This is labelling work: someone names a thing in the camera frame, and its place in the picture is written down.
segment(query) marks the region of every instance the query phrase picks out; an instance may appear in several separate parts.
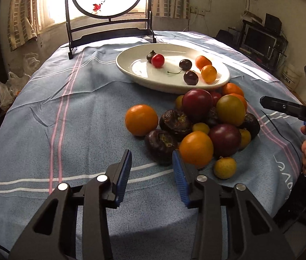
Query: wall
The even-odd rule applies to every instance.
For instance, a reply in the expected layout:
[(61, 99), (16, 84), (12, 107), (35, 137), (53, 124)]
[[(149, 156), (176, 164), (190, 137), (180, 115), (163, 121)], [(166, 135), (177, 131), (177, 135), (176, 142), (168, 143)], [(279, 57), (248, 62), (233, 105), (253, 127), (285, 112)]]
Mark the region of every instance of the wall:
[[(190, 0), (191, 6), (208, 10), (205, 17), (201, 15), (191, 15), (190, 31), (197, 31), (209, 36), (216, 36), (220, 29), (227, 30), (228, 27), (240, 28), (241, 14), (245, 10), (245, 0)], [(39, 54), (41, 64), (47, 60), (57, 48), (68, 42), (65, 24), (39, 34), (37, 41), (30, 40), (24, 46), (11, 52), (7, 39), (7, 17), (10, 0), (1, 0), (0, 3), (0, 43), (2, 47), (3, 59), (7, 71), (12, 71), (17, 75), (22, 75), (23, 55), (26, 53)], [(82, 26), (94, 22), (93, 19), (80, 19), (72, 22), (73, 27)], [(154, 17), (154, 30), (188, 30), (188, 20)]]
[(296, 92), (306, 102), (306, 0), (250, 0), (250, 11), (263, 20), (269, 13), (282, 21), (282, 29), (289, 41), (286, 64), (291, 63), (301, 72)]

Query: plate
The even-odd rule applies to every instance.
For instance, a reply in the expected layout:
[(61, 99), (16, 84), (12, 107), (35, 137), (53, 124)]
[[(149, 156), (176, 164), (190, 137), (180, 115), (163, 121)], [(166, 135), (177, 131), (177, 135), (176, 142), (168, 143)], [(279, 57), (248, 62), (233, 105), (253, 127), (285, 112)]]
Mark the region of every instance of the plate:
[[(162, 68), (155, 68), (146, 59), (147, 54), (154, 50), (157, 54), (162, 54), (165, 63)], [(217, 78), (212, 84), (207, 84), (201, 76), (199, 69), (195, 66), (195, 58), (205, 56), (217, 70)], [(194, 70), (199, 76), (196, 86), (187, 85), (183, 80), (184, 72), (171, 74), (169, 72), (179, 72), (179, 62), (183, 59), (191, 60)], [(173, 94), (185, 94), (192, 89), (214, 90), (225, 85), (230, 79), (230, 73), (226, 65), (218, 60), (217, 56), (192, 48), (173, 44), (144, 44), (135, 46), (121, 52), (116, 58), (117, 67), (132, 78), (134, 82), (144, 87)]]

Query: circular frame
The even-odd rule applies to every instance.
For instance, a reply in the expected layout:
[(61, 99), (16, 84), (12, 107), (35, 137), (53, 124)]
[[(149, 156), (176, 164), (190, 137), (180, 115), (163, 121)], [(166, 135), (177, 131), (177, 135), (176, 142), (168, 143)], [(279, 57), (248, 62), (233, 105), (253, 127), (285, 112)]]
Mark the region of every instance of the circular frame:
[(74, 3), (74, 5), (76, 6), (76, 8), (83, 14), (91, 17), (91, 18), (95, 18), (95, 19), (112, 19), (112, 18), (117, 18), (121, 15), (124, 15), (128, 12), (130, 12), (133, 8), (135, 8), (137, 6), (137, 4), (140, 2), (140, 0), (137, 0), (129, 9), (125, 10), (124, 12), (121, 12), (119, 14), (116, 14), (116, 15), (107, 15), (107, 16), (104, 16), (104, 15), (93, 15), (89, 12), (87, 12), (86, 10), (84, 10), (78, 3), (76, 0), (72, 0), (72, 2)]

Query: red fruit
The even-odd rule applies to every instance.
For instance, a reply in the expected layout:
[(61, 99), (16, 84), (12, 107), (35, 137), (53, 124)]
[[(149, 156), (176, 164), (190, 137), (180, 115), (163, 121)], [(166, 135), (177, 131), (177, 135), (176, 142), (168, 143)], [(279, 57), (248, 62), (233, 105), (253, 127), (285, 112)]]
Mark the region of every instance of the red fruit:
[(211, 94), (202, 89), (190, 90), (182, 99), (182, 109), (194, 123), (205, 119), (212, 107), (213, 99)]
[(222, 97), (222, 95), (216, 91), (209, 92), (213, 99), (213, 105), (216, 106), (219, 99)]
[(152, 65), (156, 68), (160, 68), (164, 65), (165, 63), (165, 58), (161, 54), (156, 54), (152, 57)]
[(236, 126), (219, 124), (209, 131), (214, 146), (214, 155), (229, 157), (234, 155), (241, 145), (241, 133)]

